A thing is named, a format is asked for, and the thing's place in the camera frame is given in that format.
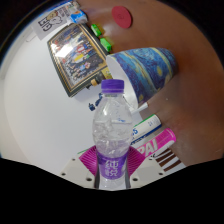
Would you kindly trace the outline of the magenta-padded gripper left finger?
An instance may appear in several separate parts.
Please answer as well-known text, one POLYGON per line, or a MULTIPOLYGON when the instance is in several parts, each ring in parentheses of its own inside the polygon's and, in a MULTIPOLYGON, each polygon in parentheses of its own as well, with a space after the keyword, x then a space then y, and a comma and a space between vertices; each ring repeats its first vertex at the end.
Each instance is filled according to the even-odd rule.
POLYGON ((77 153, 60 172, 60 176, 81 187, 97 189, 99 187, 99 173, 96 147, 92 146, 77 153))

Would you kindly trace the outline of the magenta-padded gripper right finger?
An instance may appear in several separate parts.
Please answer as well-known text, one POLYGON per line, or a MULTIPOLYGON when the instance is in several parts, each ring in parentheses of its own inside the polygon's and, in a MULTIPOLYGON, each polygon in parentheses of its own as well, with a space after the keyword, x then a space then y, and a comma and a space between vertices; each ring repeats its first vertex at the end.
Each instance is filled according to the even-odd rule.
POLYGON ((154 158, 145 158, 133 147, 129 149, 126 168, 127 189, 143 187, 165 176, 165 171, 154 158))

